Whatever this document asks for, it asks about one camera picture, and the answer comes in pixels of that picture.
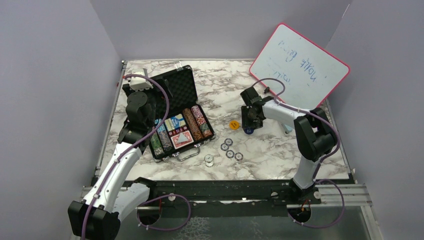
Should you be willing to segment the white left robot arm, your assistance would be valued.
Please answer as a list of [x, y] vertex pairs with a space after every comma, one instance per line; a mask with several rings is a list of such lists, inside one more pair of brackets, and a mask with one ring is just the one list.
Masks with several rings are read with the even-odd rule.
[[126, 79], [132, 93], [112, 158], [91, 190], [81, 201], [72, 201], [67, 210], [72, 232], [82, 240], [114, 240], [121, 222], [140, 202], [149, 206], [157, 200], [157, 191], [143, 183], [127, 192], [120, 190], [151, 136], [163, 125], [162, 121], [155, 123], [157, 102], [165, 103], [163, 119], [167, 118], [170, 93], [164, 81], [157, 83], [140, 74], [129, 74]]

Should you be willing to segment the clear triangular plastic piece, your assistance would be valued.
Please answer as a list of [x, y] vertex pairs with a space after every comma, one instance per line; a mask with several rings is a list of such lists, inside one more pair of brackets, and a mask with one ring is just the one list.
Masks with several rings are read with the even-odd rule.
[[186, 143], [189, 143], [190, 140], [191, 139], [189, 137], [186, 137], [186, 135], [181, 133], [181, 134], [179, 134], [178, 136], [175, 137], [174, 143], [177, 147], [179, 147], [179, 146], [183, 146]]

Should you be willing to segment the red playing card deck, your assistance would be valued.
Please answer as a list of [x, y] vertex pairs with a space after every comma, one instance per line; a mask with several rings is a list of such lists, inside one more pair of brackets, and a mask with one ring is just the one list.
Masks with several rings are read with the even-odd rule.
[[194, 142], [194, 138], [189, 130], [177, 133], [171, 136], [170, 139], [175, 149], [180, 149]]

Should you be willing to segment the dark blue small blind button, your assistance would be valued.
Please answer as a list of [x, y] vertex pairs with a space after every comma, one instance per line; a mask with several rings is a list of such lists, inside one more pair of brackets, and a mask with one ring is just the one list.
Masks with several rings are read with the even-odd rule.
[[254, 129], [251, 127], [245, 128], [243, 131], [247, 135], [252, 135], [254, 133]]

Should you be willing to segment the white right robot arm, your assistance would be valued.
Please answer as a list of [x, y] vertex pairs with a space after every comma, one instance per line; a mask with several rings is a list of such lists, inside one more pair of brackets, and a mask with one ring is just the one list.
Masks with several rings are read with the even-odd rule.
[[250, 135], [262, 128], [266, 119], [275, 120], [294, 130], [301, 159], [294, 177], [288, 185], [289, 199], [300, 204], [306, 200], [315, 186], [315, 179], [323, 160], [340, 147], [340, 138], [329, 123], [325, 111], [319, 107], [313, 110], [296, 108], [279, 102], [271, 96], [262, 98], [254, 87], [240, 94], [243, 131]]

